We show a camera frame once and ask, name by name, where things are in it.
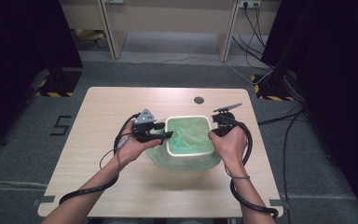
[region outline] forearm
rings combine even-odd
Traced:
[[[118,162],[113,158],[80,189],[99,187],[117,175]],[[82,223],[102,194],[103,191],[98,191],[70,198],[58,206],[42,223]]]
[[[245,168],[241,163],[232,163],[227,167],[231,176],[246,177],[248,176]],[[266,206],[252,184],[251,179],[233,178],[234,186],[240,196],[247,202],[259,206]],[[243,223],[275,223],[273,218],[268,213],[260,213],[253,209],[247,208],[241,204]]]

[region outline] person's left hand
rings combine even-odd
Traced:
[[[133,122],[135,121],[135,119],[132,119],[124,128],[123,134],[126,133],[132,133],[132,125]],[[138,157],[142,154],[142,152],[144,152],[146,149],[150,148],[150,147],[155,147],[158,144],[161,143],[161,140],[159,139],[154,139],[145,143],[140,143],[138,142],[134,136],[132,136],[132,134],[129,135],[123,135],[120,138],[121,142],[123,139],[125,139],[127,136],[129,136],[129,140],[127,141],[126,144],[124,144],[123,148],[121,148],[118,153],[119,153],[119,157],[120,157],[120,163],[122,166],[127,165],[128,163],[135,161],[136,159],[138,159]]]

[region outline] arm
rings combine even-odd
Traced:
[[[243,152],[247,146],[247,137],[240,127],[235,127],[226,136],[219,137],[210,132],[209,137],[231,176],[246,177],[242,164]],[[234,178],[234,185],[240,196],[253,204],[266,206],[250,179]],[[275,223],[270,214],[260,213],[241,205],[243,223]]]
[[[129,122],[123,133],[130,133],[132,124],[133,120]],[[95,174],[80,189],[89,189],[106,184],[118,175],[119,167],[123,169],[131,161],[135,161],[147,148],[155,147],[159,143],[160,140],[139,143],[133,136],[130,136],[129,141],[117,152],[115,157],[113,157],[102,170]],[[102,194],[103,191],[98,191],[70,198],[52,211],[42,223],[83,223],[87,214],[94,204],[97,203]]]

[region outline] person's left arm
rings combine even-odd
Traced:
[[[131,133],[132,124],[133,120],[128,123],[123,133]],[[147,148],[155,147],[159,143],[160,140],[139,143],[130,135],[128,142],[117,152],[117,154],[102,170],[95,174],[80,189],[90,189],[106,184],[117,177],[120,170],[127,166],[131,161],[135,161],[143,151]],[[82,223],[102,194],[103,191],[98,191],[70,198],[52,211],[42,223]]]

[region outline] person's right arm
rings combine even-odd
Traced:
[[[242,164],[243,152],[247,146],[247,137],[240,127],[235,127],[226,136],[219,137],[209,133],[215,151],[219,154],[231,176],[248,176]],[[233,178],[234,186],[240,196],[247,202],[266,206],[250,179]],[[243,223],[275,223],[271,214],[260,213],[241,205]]]

